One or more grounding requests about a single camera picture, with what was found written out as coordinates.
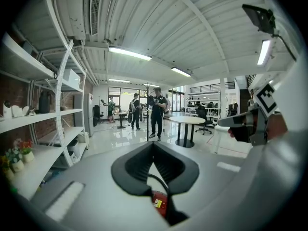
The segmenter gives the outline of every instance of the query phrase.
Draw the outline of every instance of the refrigerator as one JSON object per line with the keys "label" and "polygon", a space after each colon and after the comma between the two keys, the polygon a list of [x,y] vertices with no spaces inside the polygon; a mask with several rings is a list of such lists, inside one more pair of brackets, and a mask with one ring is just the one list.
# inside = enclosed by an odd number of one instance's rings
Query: refrigerator
{"label": "refrigerator", "polygon": [[82,100],[82,94],[74,96],[74,109],[81,109],[81,104],[83,102],[83,115],[81,112],[74,113],[75,126],[82,127],[82,119],[85,123],[85,131],[89,133],[89,137],[93,135],[93,95],[85,94],[84,100]]}

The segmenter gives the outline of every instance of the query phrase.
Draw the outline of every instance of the black pants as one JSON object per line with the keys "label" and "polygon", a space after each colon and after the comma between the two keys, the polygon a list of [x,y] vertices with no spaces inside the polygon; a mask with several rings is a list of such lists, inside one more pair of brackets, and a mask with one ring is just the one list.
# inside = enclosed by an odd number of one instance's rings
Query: black pants
{"label": "black pants", "polygon": [[133,113],[133,121],[131,122],[131,128],[134,127],[136,121],[136,128],[139,128],[139,111]]}
{"label": "black pants", "polygon": [[160,136],[162,134],[162,130],[163,130],[163,118],[160,114],[154,114],[152,113],[151,115],[151,124],[152,124],[152,133],[155,133],[155,126],[156,126],[156,122],[158,124],[158,136]]}

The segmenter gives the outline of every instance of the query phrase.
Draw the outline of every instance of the fluorescent light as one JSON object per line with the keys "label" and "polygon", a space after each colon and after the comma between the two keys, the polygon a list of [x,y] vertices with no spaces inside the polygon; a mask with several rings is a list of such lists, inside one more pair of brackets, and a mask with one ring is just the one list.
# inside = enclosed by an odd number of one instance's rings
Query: fluorescent light
{"label": "fluorescent light", "polygon": [[159,87],[157,85],[151,85],[151,84],[144,84],[145,86],[150,86],[150,87]]}
{"label": "fluorescent light", "polygon": [[124,83],[129,83],[130,81],[128,80],[120,80],[120,79],[108,79],[109,81],[116,81],[116,82],[124,82]]}
{"label": "fluorescent light", "polygon": [[177,72],[177,73],[179,73],[181,75],[184,75],[186,77],[190,77],[191,76],[190,74],[185,73],[184,71],[178,69],[177,67],[173,67],[171,70],[173,70],[173,71],[175,71],[175,72]]}
{"label": "fluorescent light", "polygon": [[259,56],[259,60],[258,60],[258,65],[262,65],[263,62],[264,62],[264,59],[268,53],[268,50],[269,50],[269,47],[270,47],[270,40],[264,40],[262,42],[262,49],[261,49],[261,53],[260,53],[260,56]]}
{"label": "fluorescent light", "polygon": [[134,57],[138,57],[144,60],[151,60],[152,57],[151,56],[146,56],[146,55],[141,55],[132,51],[127,51],[118,47],[113,47],[113,46],[109,46],[108,48],[109,52],[113,52],[113,53],[119,53],[119,54],[124,54],[124,55],[128,55],[128,56],[134,56]]}

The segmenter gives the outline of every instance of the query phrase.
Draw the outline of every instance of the red electronic device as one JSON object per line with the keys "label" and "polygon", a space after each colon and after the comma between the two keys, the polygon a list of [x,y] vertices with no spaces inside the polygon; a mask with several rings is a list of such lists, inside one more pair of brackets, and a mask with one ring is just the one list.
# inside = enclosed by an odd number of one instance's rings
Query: red electronic device
{"label": "red electronic device", "polygon": [[166,211],[167,211],[167,195],[163,192],[159,191],[152,191],[152,202],[154,207],[157,208],[157,211],[166,218]]}

